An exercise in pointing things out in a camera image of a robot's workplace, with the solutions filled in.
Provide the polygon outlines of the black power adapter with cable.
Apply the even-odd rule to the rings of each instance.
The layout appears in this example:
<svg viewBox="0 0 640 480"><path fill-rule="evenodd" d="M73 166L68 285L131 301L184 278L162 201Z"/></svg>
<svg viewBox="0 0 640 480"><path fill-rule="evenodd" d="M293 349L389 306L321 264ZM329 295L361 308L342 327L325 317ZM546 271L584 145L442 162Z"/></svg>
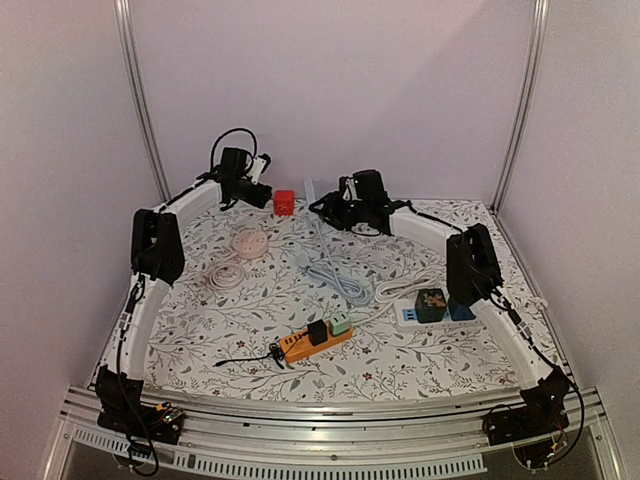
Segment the black power adapter with cable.
<svg viewBox="0 0 640 480"><path fill-rule="evenodd" d="M283 363L296 363L321 352L329 345L329 327L322 321L315 321L303 330L279 339L269 345L268 351L258 357L234 358L218 361L215 366L220 367L228 363L253 362L271 359L280 368Z"/></svg>

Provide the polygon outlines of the white multicolour power strip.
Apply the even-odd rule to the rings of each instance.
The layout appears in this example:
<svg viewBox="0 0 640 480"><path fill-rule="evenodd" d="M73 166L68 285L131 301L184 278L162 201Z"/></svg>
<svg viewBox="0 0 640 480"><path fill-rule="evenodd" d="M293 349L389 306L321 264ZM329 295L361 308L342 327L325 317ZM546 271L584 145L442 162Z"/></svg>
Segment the white multicolour power strip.
<svg viewBox="0 0 640 480"><path fill-rule="evenodd" d="M396 329L399 332L415 332L427 329L469 328L481 326L483 322L476 316L475 320L467 322L453 322L449 316L448 307L441 322L420 324L417 321L414 309L414 298L400 298L393 301L392 311L395 318Z"/></svg>

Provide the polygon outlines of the green plug adapter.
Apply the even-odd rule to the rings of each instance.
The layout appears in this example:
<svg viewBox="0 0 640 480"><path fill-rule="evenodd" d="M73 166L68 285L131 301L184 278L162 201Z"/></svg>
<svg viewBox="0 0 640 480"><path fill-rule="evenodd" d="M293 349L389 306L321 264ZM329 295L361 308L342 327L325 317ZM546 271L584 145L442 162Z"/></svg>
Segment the green plug adapter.
<svg viewBox="0 0 640 480"><path fill-rule="evenodd" d="M328 325L331 335L337 337L350 330L351 320L346 313L340 312L336 313L328 320Z"/></svg>

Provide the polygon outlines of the red cube socket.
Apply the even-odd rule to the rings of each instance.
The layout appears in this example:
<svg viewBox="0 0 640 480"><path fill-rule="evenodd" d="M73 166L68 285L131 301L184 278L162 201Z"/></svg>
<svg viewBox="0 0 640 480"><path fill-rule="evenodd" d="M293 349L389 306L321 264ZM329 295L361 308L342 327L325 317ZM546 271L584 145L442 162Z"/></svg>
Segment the red cube socket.
<svg viewBox="0 0 640 480"><path fill-rule="evenodd" d="M273 196L273 209L278 217L292 216L295 211L295 191L277 190Z"/></svg>

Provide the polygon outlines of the blue cube socket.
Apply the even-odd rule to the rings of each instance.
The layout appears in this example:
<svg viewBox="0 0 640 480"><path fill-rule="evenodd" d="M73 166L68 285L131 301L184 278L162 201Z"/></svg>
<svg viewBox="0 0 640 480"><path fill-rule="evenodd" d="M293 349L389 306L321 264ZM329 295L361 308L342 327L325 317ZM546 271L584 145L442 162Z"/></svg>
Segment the blue cube socket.
<svg viewBox="0 0 640 480"><path fill-rule="evenodd" d="M469 307L459 304L453 298L449 298L447 307L453 322L467 322L476 319L476 315Z"/></svg>

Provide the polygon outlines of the light blue power strip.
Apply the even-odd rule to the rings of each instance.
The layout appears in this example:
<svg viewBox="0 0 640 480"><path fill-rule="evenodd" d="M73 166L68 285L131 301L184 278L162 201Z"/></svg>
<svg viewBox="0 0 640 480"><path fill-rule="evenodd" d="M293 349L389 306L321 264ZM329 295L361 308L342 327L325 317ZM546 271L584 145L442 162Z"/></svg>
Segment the light blue power strip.
<svg viewBox="0 0 640 480"><path fill-rule="evenodd" d="M312 231L316 234L323 257L311 260L308 256L299 258L299 267L312 279L331 286L343 299L354 307L367 306L371 301L370 292L353 278L340 276L333 262L325 238L323 236L320 218L310 212L309 221Z"/></svg>

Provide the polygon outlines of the dark green cube socket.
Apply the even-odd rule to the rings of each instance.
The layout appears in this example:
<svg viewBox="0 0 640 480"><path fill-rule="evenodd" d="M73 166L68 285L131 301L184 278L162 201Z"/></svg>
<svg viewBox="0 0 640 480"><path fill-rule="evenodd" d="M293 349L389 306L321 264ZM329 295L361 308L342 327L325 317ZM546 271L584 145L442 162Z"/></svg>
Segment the dark green cube socket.
<svg viewBox="0 0 640 480"><path fill-rule="evenodd" d="M440 288L424 288L418 291L414 309L420 324L441 322L447 311L447 301Z"/></svg>

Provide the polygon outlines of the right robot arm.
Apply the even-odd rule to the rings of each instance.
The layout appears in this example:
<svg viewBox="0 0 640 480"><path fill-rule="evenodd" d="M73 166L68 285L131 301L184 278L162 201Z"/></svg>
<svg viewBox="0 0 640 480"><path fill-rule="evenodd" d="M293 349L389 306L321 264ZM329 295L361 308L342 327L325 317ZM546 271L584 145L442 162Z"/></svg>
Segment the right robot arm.
<svg viewBox="0 0 640 480"><path fill-rule="evenodd" d="M564 433L569 426L564 399L579 391L563 369L543 354L504 292L499 261L489 229L480 223L462 229L418 211L408 200L393 200L381 174L362 170L339 180L337 190L315 194L312 179L304 182L310 213L339 231L367 225L378 233L402 237L431 248L446 259L446 289L488 328L510 361L524 404L497 407L483 419L492 445L539 435Z"/></svg>

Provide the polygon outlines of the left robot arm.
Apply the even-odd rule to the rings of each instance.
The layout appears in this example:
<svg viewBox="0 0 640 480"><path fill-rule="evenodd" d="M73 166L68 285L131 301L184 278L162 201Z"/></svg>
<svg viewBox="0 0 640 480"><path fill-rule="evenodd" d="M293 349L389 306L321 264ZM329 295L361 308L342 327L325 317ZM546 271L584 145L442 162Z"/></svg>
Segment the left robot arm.
<svg viewBox="0 0 640 480"><path fill-rule="evenodd" d="M272 189L260 177L270 163L270 156L256 148L224 147L216 141L209 169L191 186L157 207L135 213L130 290L117 321L115 345L100 361L95 380L100 427L122 433L128 440L178 443L183 411L168 402L145 406L141 394L144 357L157 312L185 268L181 233L213 206L228 210L242 201L265 207Z"/></svg>

